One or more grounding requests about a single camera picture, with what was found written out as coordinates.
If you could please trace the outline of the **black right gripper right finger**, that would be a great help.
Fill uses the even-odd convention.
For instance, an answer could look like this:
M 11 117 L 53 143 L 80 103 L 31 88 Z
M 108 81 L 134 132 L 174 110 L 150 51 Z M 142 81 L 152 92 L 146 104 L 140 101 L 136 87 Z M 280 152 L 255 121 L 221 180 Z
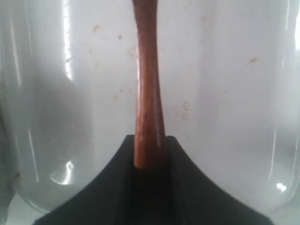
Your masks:
M 174 136 L 166 138 L 176 218 L 180 225 L 271 225 L 272 221 L 214 184 Z

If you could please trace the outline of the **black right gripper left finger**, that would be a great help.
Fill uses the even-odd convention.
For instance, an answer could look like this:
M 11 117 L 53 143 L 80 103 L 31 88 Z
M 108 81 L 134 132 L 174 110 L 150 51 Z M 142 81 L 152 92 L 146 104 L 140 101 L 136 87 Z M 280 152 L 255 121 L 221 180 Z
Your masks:
M 74 197 L 35 221 L 37 225 L 128 225 L 133 175 L 133 135 Z

